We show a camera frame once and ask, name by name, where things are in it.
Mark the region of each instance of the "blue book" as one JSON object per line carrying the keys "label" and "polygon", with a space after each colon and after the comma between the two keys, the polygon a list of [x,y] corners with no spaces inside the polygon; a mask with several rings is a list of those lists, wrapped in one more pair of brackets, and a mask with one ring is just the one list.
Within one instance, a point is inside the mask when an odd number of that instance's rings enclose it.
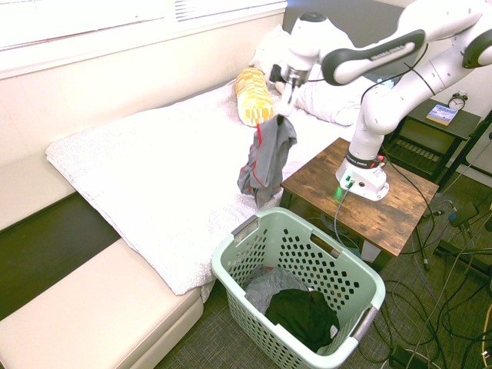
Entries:
{"label": "blue book", "polygon": [[441,123],[442,125],[449,125],[453,118],[458,113],[458,110],[448,108],[444,105],[437,104],[434,108],[427,114],[427,119]]}

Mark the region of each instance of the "window blind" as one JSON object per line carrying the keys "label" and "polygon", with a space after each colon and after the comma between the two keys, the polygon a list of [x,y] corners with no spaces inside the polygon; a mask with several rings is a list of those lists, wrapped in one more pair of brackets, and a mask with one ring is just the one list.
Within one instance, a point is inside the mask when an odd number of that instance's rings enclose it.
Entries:
{"label": "window blind", "polygon": [[281,0],[175,0],[175,19],[183,22],[273,4],[287,6]]}
{"label": "window blind", "polygon": [[0,51],[164,15],[165,0],[0,0]]}

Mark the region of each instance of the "gray clothing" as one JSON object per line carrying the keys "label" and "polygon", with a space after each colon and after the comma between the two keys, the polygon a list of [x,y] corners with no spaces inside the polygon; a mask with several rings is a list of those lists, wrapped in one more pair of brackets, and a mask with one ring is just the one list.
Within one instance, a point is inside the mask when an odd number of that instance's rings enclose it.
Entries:
{"label": "gray clothing", "polygon": [[244,289],[244,297],[263,315],[270,306],[271,298],[278,292],[289,289],[309,291],[303,281],[282,268],[258,266],[251,273],[253,280]]}
{"label": "gray clothing", "polygon": [[297,142],[294,126],[280,115],[257,126],[248,163],[239,174],[238,186],[242,194],[254,195],[259,208],[280,191],[282,168],[291,146]]}

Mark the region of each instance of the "laundry basket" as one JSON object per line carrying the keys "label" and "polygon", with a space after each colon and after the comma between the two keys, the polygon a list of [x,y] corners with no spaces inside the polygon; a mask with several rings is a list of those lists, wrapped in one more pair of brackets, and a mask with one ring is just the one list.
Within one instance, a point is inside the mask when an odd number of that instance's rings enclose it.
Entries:
{"label": "laundry basket", "polygon": [[[337,312],[340,331],[314,353],[281,325],[272,324],[245,297],[244,284],[258,266],[290,271]],[[340,367],[381,307],[381,277],[333,238],[283,208],[260,211],[232,231],[214,253],[212,268],[225,286],[232,317],[279,367]]]}

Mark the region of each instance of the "white blanket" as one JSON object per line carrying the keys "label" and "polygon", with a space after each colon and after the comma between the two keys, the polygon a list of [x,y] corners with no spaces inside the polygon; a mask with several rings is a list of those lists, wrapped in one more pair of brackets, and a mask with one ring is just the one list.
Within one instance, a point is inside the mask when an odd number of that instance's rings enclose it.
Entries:
{"label": "white blanket", "polygon": [[[284,178],[355,125],[296,110],[298,144]],[[258,212],[237,186],[254,128],[238,117],[234,82],[51,144],[48,160],[162,276],[176,294],[214,280],[216,247]],[[278,205],[281,194],[265,207]],[[203,291],[204,301],[208,291]]]}

